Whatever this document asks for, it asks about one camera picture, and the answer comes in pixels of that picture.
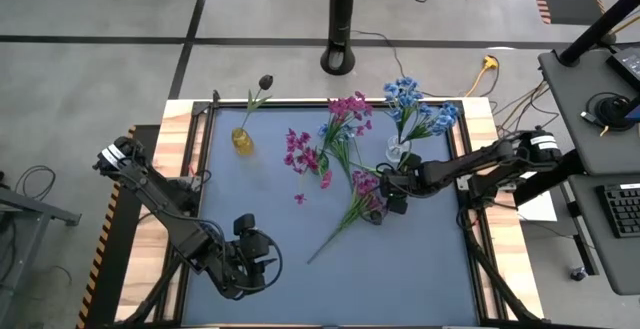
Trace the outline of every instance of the glass vase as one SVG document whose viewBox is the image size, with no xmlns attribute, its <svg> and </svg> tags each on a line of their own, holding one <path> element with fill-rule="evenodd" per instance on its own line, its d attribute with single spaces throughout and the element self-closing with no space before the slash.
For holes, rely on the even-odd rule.
<svg viewBox="0 0 640 329">
<path fill-rule="evenodd" d="M 394 135 L 387 140 L 387 160 L 391 163 L 400 163 L 402 153 L 409 151 L 411 142 L 406 141 L 398 144 L 398 136 Z"/>
<path fill-rule="evenodd" d="M 231 141 L 239 155 L 253 154 L 253 140 L 243 128 L 235 128 L 231 131 Z"/>
</svg>

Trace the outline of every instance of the black pole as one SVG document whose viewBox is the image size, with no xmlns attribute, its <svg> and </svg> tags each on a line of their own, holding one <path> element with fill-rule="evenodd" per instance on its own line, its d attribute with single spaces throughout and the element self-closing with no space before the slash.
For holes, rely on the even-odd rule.
<svg viewBox="0 0 640 329">
<path fill-rule="evenodd" d="M 565 66 L 573 65 L 580 56 L 597 44 L 640 4 L 640 0 L 618 0 L 600 19 L 587 29 L 575 42 L 558 56 Z"/>
<path fill-rule="evenodd" d="M 353 0 L 329 0 L 329 39 L 320 58 L 322 69 L 331 75 L 344 75 L 356 65 L 351 51 Z"/>
</svg>

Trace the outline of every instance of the pole base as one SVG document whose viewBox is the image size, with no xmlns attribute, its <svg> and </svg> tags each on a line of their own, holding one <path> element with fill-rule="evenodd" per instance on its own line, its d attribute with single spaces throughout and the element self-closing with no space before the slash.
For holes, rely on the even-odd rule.
<svg viewBox="0 0 640 329">
<path fill-rule="evenodd" d="M 350 45 L 344 46 L 329 41 L 320 58 L 320 66 L 328 74 L 345 75 L 356 66 L 356 57 Z"/>
</svg>

